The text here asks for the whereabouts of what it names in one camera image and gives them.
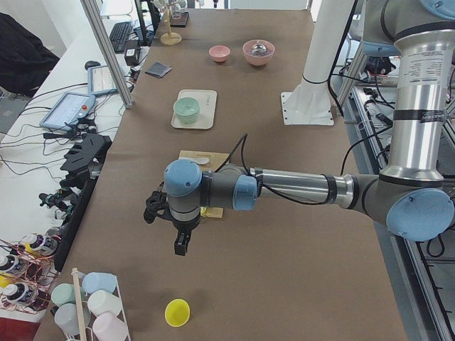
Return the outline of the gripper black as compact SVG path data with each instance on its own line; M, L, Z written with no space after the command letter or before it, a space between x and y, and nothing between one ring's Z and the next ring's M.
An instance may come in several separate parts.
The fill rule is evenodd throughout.
M173 218L172 223L178 231L174 242L174 253L178 256L185 256L188 251L191 233L199 225L199 216L189 221L180 221Z

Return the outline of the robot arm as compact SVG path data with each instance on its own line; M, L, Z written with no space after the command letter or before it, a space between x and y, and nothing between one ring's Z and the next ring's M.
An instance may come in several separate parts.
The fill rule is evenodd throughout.
M444 232L454 204L437 170L448 76L454 53L453 1L367 1L364 39L393 44L401 61L387 166L378 175L294 173L226 165L202 171L188 160L164 172L164 218L183 256L202 207L251 210L271 193L301 205L338 205L369 216L393 234L425 242Z

